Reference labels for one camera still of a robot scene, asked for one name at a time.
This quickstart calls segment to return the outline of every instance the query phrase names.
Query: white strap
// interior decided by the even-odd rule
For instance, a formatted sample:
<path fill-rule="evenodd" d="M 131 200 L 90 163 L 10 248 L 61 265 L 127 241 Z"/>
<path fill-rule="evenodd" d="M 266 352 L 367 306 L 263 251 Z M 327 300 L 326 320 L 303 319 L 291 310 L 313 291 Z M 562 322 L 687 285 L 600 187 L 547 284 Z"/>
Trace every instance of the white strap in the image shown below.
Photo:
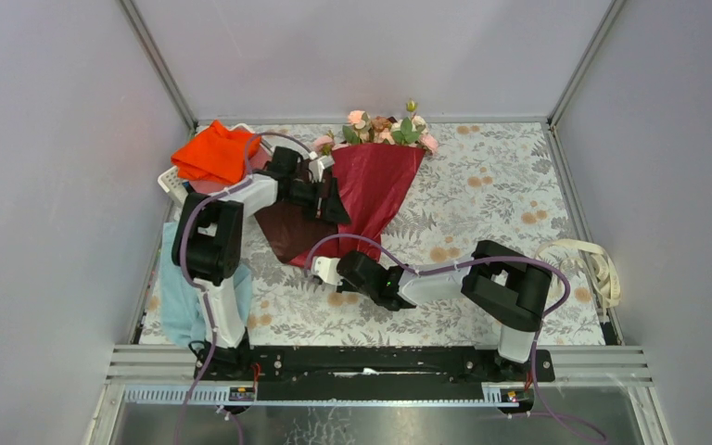
<path fill-rule="evenodd" d="M 591 254 L 593 268 L 589 267 L 579 256 L 565 258 L 558 264 L 558 268 L 560 269 L 564 265 L 574 263 L 588 275 L 593 286 L 596 288 L 596 294 L 599 296 L 599 300 L 602 304 L 602 316 L 603 321 L 605 321 L 607 309 L 614 308 L 621 302 L 621 284 L 618 281 L 618 272 L 610 255 L 607 254 L 607 251 L 604 250 L 602 246 L 593 243 L 587 243 L 577 239 L 559 239 L 539 246 L 539 248 L 536 249 L 536 253 L 533 254 L 533 258 L 541 260 L 541 253 L 552 246 L 573 248 Z M 556 290 L 559 289 L 561 285 L 556 277 L 553 278 L 553 282 Z"/>

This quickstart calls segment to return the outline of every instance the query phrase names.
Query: metal corner post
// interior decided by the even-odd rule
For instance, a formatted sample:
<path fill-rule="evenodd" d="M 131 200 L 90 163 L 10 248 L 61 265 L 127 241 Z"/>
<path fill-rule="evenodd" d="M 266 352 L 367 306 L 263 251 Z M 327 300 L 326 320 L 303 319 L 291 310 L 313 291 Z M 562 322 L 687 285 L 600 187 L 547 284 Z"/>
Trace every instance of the metal corner post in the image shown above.
<path fill-rule="evenodd" d="M 179 85 L 173 79 L 171 70 L 168 68 L 168 65 L 165 63 L 165 59 L 162 58 L 162 54 L 157 48 L 157 44 L 151 37 L 151 33 L 148 31 L 148 27 L 143 21 L 143 17 L 140 15 L 140 11 L 135 5 L 135 1 L 117 1 L 119 2 L 119 5 L 121 5 L 121 9 L 124 12 L 124 16 L 127 18 L 127 22 L 129 22 L 130 27 L 133 29 L 135 37 L 137 37 L 137 40 L 140 42 L 140 45 L 143 47 L 144 51 L 146 51 L 146 57 L 148 57 L 148 60 L 151 62 L 151 65 L 154 67 L 154 70 L 159 76 L 159 80 L 165 86 L 165 90 L 171 97 L 171 102 L 173 102 L 173 105 L 179 112 L 182 121 L 184 121 L 184 124 L 186 124 L 190 130 L 194 131 L 197 123 L 195 115 L 186 103 L 186 100 L 184 100 L 184 96 L 179 89 Z"/>
<path fill-rule="evenodd" d="M 607 12 L 604 13 L 604 17 L 602 17 L 602 21 L 599 23 L 599 26 L 596 28 L 596 32 L 593 34 L 591 41 L 588 43 L 585 53 L 579 60 L 575 72 L 566 84 L 564 93 L 561 95 L 561 98 L 558 99 L 558 103 L 555 104 L 555 108 L 553 108 L 553 112 L 550 114 L 550 125 L 553 128 L 558 125 L 558 122 L 560 122 L 561 118 L 564 116 L 566 108 L 572 100 L 572 96 L 574 96 L 577 92 L 585 73 L 588 71 L 588 68 L 593 62 L 593 58 L 596 56 L 596 53 L 599 52 L 604 39 L 613 28 L 613 24 L 616 22 L 618 14 L 621 12 L 621 9 L 623 9 L 626 3 L 627 0 L 612 0 L 610 7 L 607 8 Z"/>

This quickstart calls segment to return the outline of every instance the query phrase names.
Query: gray floor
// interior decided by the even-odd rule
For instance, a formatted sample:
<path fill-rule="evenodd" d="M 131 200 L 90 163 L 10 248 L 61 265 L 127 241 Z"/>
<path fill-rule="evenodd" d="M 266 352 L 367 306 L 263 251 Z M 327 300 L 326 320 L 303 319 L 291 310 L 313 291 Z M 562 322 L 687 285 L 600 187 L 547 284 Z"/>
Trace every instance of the gray floor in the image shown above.
<path fill-rule="evenodd" d="M 631 403 L 619 388 L 544 390 L 557 412 L 596 424 L 610 443 L 642 443 Z M 127 404 L 116 443 L 171 445 L 179 409 L 173 405 Z M 552 419 L 495 419 L 497 413 L 484 408 L 252 407 L 239 419 L 247 444 L 588 443 Z M 233 422 L 223 421 L 213 408 L 194 406 L 187 412 L 181 443 L 236 444 L 238 437 Z"/>

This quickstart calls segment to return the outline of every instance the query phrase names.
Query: green leaf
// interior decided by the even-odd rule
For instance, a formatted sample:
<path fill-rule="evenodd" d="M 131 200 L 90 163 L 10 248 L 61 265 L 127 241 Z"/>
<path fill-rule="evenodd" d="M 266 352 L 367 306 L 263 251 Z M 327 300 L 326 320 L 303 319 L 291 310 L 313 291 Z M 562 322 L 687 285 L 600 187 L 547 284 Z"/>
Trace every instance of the green leaf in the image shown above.
<path fill-rule="evenodd" d="M 405 134 L 402 132 L 391 132 L 391 138 L 394 139 L 395 144 L 405 144 Z"/>
<path fill-rule="evenodd" d="M 413 131 L 413 124 L 411 123 L 410 119 L 405 118 L 402 120 L 402 122 L 400 122 L 400 131 L 405 135 L 408 135 L 410 132 Z"/>
<path fill-rule="evenodd" d="M 419 140 L 419 136 L 422 135 L 419 132 L 410 132 L 409 134 L 405 135 L 405 142 L 407 144 L 415 144 L 416 141 Z"/>
<path fill-rule="evenodd" d="M 345 142 L 351 145 L 359 144 L 362 141 L 362 139 L 359 139 L 359 135 L 356 134 L 349 125 L 342 126 L 342 135 L 345 136 Z"/>

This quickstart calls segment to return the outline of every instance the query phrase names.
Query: floral tablecloth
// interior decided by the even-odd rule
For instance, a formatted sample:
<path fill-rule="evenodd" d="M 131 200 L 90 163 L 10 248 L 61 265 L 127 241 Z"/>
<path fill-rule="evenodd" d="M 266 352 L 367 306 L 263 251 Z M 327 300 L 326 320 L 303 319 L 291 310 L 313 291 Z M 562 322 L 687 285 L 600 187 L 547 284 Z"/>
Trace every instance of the floral tablecloth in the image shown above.
<path fill-rule="evenodd" d="M 337 125 L 256 126 L 311 142 Z M 538 123 L 432 124 L 440 141 L 422 162 L 383 245 L 409 263 L 441 262 L 492 239 L 526 255 L 546 241 L 573 236 L 544 133 Z M 276 138 L 275 144 L 282 144 Z M 500 323 L 468 299 L 391 312 L 358 294 L 315 286 L 301 269 L 281 264 L 258 224 L 244 228 L 242 259 L 253 272 L 248 319 L 257 345 L 497 345 Z M 567 253 L 551 248 L 550 262 Z M 381 261 L 390 265 L 386 259 Z M 573 295 L 544 323 L 544 345 L 603 345 L 587 280 L 567 272 Z M 168 344 L 159 321 L 161 290 L 149 289 L 142 344 Z M 549 297 L 548 305 L 557 295 Z"/>

